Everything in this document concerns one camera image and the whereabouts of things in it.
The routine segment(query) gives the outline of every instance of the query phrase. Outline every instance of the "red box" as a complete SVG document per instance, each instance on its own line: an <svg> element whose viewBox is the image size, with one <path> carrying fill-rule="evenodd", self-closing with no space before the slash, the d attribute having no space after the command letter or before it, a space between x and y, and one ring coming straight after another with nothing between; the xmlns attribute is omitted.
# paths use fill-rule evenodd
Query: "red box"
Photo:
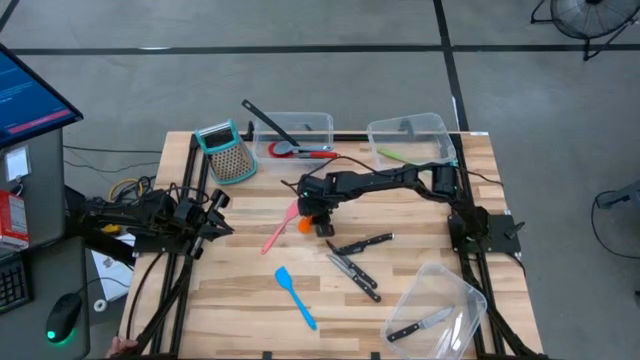
<svg viewBox="0 0 640 360"><path fill-rule="evenodd" d="M24 200L0 190L0 248L22 250L29 247L29 231Z"/></svg>

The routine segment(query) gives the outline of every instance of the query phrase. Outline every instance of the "pink spatula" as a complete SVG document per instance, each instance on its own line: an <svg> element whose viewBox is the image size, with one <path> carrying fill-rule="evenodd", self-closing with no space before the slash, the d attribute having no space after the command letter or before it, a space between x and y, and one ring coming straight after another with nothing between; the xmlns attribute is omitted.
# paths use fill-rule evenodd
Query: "pink spatula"
<svg viewBox="0 0 640 360"><path fill-rule="evenodd" d="M296 217L298 217L298 199L295 199L293 203L289 205L287 213L284 215L284 219L282 220L282 224L280 224L276 232L271 235L269 240L267 240L267 242L262 247L262 255L266 254L267 251L269 251L273 243L276 242L276 239L278 238L282 230L284 230L284 227L287 226L289 221L295 219Z"/></svg>

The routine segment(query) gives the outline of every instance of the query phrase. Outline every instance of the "hand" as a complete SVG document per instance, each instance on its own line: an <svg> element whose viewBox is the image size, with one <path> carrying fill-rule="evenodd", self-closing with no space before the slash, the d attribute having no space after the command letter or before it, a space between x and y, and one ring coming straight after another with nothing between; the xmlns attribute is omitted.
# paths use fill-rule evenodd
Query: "hand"
<svg viewBox="0 0 640 360"><path fill-rule="evenodd" d="M111 348L109 348L109 351L107 351L107 358L110 358L114 355L118 355L119 353L121 353L122 351L132 348L134 346L138 345L138 342L135 340L122 340L120 341L120 338L118 338L117 336L113 338L113 340L111 340Z"/></svg>

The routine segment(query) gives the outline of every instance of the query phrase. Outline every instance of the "white paper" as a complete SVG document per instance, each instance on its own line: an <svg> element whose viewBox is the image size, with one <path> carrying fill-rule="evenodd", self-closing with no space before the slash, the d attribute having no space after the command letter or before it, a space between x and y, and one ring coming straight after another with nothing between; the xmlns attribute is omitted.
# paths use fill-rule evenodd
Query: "white paper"
<svg viewBox="0 0 640 360"><path fill-rule="evenodd" d="M20 147L9 151L4 156L7 165L7 181L15 180L18 176L29 174L29 161L27 159L27 148Z"/></svg>
<svg viewBox="0 0 640 360"><path fill-rule="evenodd" d="M126 234L118 237L118 240L133 246L136 238L131 234ZM96 263L99 277L109 277L127 286L131 285L133 272L126 265L104 254L95 251L91 251L91 253L93 254L93 261ZM102 279L100 283L102 284L102 290L104 291L105 300L107 301L113 301L129 292L128 288L123 287L115 281Z"/></svg>

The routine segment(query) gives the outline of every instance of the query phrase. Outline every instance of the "keyboard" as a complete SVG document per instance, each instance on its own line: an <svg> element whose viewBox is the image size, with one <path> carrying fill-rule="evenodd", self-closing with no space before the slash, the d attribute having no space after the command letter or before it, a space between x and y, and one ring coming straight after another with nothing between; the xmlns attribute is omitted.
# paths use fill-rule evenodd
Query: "keyboard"
<svg viewBox="0 0 640 360"><path fill-rule="evenodd" d="M0 261L0 314L31 301L27 274L21 254Z"/></svg>

